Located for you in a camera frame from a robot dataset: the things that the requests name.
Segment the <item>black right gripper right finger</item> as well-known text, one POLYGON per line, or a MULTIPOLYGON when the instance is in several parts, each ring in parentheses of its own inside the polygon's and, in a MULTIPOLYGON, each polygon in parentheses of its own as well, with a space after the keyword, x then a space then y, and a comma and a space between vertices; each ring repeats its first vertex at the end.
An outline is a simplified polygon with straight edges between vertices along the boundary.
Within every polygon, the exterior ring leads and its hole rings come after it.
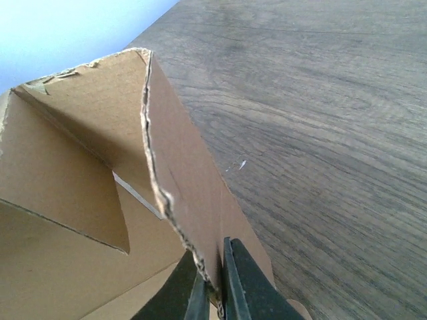
POLYGON ((224 292, 226 319, 303 319, 264 275, 245 245, 224 239, 224 292))

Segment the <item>brown cardboard box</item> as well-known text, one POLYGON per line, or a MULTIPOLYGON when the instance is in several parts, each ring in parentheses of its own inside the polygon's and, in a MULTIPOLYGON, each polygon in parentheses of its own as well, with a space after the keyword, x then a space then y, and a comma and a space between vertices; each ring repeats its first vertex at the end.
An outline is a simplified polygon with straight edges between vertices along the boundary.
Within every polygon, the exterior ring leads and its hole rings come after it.
POLYGON ((208 285, 209 319, 226 319, 226 237, 276 289, 152 51, 126 49, 2 94, 2 319, 131 319, 186 251, 208 285))

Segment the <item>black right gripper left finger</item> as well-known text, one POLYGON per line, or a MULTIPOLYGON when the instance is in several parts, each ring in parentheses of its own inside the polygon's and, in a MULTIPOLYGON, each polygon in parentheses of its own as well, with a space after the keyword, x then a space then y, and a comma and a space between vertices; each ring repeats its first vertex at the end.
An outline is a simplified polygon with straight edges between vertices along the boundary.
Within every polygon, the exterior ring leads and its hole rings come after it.
POLYGON ((186 251, 161 289, 132 320, 209 319, 209 289, 186 251))

